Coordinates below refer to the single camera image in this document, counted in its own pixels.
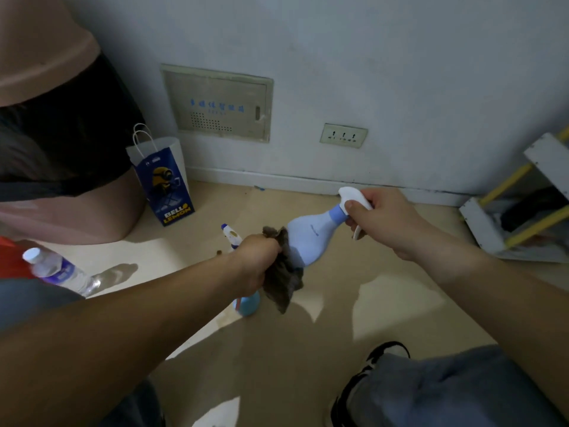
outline wall socket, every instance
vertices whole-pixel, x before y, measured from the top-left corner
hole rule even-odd
[[[343,147],[360,148],[367,136],[367,128],[351,128],[336,124],[324,125],[320,142],[323,144],[342,145]]]

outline hand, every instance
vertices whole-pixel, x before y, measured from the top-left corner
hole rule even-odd
[[[368,188],[361,191],[373,206],[367,210],[356,201],[346,202],[350,217],[346,224],[359,225],[378,243],[391,247],[397,256],[412,260],[417,241],[438,231],[423,219],[397,188]]]
[[[239,248],[231,253],[238,260],[243,276],[240,297],[249,297],[263,286],[265,271],[273,265],[280,252],[281,247],[277,240],[257,234],[246,237]]]

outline white wall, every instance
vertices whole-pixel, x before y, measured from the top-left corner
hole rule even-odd
[[[66,1],[155,133],[160,63],[274,78],[270,143],[180,136],[189,166],[480,193],[569,123],[569,0]]]

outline cleaning rag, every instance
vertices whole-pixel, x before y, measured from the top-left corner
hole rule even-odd
[[[273,265],[265,272],[263,289],[265,294],[272,299],[281,313],[285,313],[295,290],[302,289],[303,268],[295,268],[290,260],[290,247],[288,246],[288,230],[265,226],[263,235],[274,238],[281,246],[282,251],[277,255]]]

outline bag handle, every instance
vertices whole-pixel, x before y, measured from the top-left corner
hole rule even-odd
[[[144,126],[144,128],[146,128],[146,130],[137,130],[138,126]],[[150,138],[150,142],[152,142],[152,145],[154,146],[154,150],[156,150],[158,152],[158,149],[156,148],[156,144],[154,143],[154,139],[152,137],[152,132],[150,131],[150,129],[148,128],[148,126],[144,123],[136,123],[133,127],[132,127],[132,143],[134,144],[134,146],[137,148],[138,152],[140,153],[140,155],[142,156],[143,159],[146,159],[145,155],[142,153],[142,151],[140,150],[140,148],[138,148],[138,145],[140,143],[140,139],[138,139],[138,133],[144,133],[146,136],[148,136]]]

